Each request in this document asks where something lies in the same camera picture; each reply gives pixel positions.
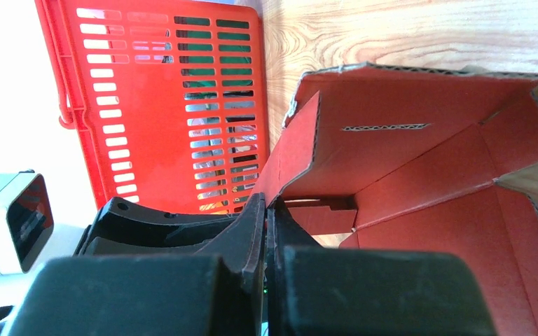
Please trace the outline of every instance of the red plastic basket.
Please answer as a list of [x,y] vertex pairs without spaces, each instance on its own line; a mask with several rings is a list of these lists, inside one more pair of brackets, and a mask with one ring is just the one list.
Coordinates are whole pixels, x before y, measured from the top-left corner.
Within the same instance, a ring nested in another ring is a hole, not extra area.
[[233,213],[268,156],[262,31],[251,8],[36,0],[98,207],[121,196]]

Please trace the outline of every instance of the white wall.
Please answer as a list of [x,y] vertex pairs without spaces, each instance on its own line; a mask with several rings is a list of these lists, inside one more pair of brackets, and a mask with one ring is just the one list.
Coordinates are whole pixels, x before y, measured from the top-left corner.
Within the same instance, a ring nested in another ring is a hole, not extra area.
[[[40,261],[71,254],[96,214],[77,134],[59,126],[58,113],[34,2],[0,1],[0,172],[45,176],[56,225]],[[0,305],[17,304],[33,276],[0,277]]]

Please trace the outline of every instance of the basket handle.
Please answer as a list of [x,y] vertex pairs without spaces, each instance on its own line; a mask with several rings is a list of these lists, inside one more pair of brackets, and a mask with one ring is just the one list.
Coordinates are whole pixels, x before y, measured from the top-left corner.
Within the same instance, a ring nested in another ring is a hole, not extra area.
[[50,21],[48,16],[48,0],[36,0],[36,8],[38,9],[38,17],[40,19],[40,25],[42,26],[42,32],[44,35],[44,41],[46,42],[46,49],[48,49],[48,56],[50,58],[50,65],[53,67],[53,73],[55,74],[55,82],[57,85],[57,93],[59,95],[59,110],[61,115],[59,116],[59,124],[63,128],[72,130],[75,128],[75,122],[73,120],[73,113],[71,108],[67,106],[67,87],[64,84],[63,73],[61,69],[61,63],[58,58],[59,54],[55,46],[55,33],[51,27],[53,22]]

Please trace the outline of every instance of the wood grain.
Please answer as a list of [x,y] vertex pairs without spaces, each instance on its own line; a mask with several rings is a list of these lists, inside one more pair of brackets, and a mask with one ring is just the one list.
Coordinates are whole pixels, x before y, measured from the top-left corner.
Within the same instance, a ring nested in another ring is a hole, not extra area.
[[271,148],[304,71],[370,61],[538,72],[538,1],[236,0],[263,18]]

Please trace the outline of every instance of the white device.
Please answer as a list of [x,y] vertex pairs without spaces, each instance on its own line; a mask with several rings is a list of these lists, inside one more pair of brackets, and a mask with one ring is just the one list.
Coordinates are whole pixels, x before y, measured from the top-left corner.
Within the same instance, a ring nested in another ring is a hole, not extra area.
[[44,177],[0,174],[0,275],[27,272],[54,228]]

